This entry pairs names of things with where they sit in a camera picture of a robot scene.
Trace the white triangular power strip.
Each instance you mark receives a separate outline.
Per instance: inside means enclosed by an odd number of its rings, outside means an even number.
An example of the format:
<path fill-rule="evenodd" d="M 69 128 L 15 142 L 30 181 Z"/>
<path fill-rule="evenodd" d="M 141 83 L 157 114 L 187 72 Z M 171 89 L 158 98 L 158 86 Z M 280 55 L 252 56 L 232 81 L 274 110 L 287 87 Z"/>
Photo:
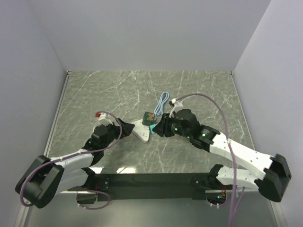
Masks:
<path fill-rule="evenodd" d="M 143 125 L 143 120 L 137 120 L 132 122 L 134 124 L 134 128 L 132 133 L 139 138 L 143 143 L 147 143 L 149 141 L 150 136 L 150 128 L 146 125 Z"/>

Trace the teal cube adapter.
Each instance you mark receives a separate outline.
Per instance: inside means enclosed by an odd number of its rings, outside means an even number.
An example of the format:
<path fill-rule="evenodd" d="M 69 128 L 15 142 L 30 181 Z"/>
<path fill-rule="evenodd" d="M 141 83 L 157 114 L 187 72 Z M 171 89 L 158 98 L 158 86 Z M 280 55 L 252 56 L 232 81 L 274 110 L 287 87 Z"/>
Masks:
<path fill-rule="evenodd" d="M 149 129 L 150 129 L 150 134 L 155 134 L 155 132 L 154 132 L 154 128 L 157 126 L 157 124 L 152 124 L 152 125 L 150 125 L 149 126 Z"/>

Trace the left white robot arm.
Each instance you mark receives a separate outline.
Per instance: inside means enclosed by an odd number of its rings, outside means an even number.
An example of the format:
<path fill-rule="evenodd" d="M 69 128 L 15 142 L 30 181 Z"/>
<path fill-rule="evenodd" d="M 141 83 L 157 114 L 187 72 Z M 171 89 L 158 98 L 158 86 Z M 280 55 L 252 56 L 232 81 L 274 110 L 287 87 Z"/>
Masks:
<path fill-rule="evenodd" d="M 90 167 L 101 160 L 113 141 L 129 136 L 134 127 L 122 120 L 118 124 L 105 120 L 78 151 L 62 157 L 38 156 L 16 184 L 16 193 L 43 208 L 63 191 L 97 189 L 96 174 Z"/>

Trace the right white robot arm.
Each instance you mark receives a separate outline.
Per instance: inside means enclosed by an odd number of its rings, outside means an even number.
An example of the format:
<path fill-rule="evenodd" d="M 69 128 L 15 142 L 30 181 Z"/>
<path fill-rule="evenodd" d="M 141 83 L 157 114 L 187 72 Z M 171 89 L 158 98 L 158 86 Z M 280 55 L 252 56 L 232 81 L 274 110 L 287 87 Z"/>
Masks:
<path fill-rule="evenodd" d="M 161 137 L 179 135 L 196 148 L 235 161 L 242 169 L 215 166 L 208 176 L 208 184 L 214 189 L 232 185 L 256 189 L 265 198 L 280 202 L 291 180 L 291 172 L 284 156 L 271 156 L 252 150 L 207 125 L 200 124 L 189 109 L 173 114 L 165 113 L 153 132 Z"/>

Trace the dark green plug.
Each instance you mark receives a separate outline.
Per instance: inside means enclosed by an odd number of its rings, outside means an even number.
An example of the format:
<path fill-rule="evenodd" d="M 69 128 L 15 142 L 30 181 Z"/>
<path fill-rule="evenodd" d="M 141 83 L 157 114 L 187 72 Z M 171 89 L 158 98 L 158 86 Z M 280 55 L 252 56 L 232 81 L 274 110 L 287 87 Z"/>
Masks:
<path fill-rule="evenodd" d="M 152 112 L 145 112 L 143 114 L 142 124 L 145 126 L 150 126 L 156 122 L 156 115 Z"/>

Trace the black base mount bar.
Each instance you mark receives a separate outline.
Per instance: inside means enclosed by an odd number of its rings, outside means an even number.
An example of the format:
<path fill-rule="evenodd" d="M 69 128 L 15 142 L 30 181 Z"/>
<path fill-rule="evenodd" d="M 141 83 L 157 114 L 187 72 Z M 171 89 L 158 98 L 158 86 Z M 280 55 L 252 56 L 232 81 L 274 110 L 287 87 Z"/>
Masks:
<path fill-rule="evenodd" d="M 85 186 L 71 192 L 94 190 L 105 192 L 113 200 L 179 199 L 205 200 L 208 190 L 231 189 L 208 173 L 96 174 Z"/>

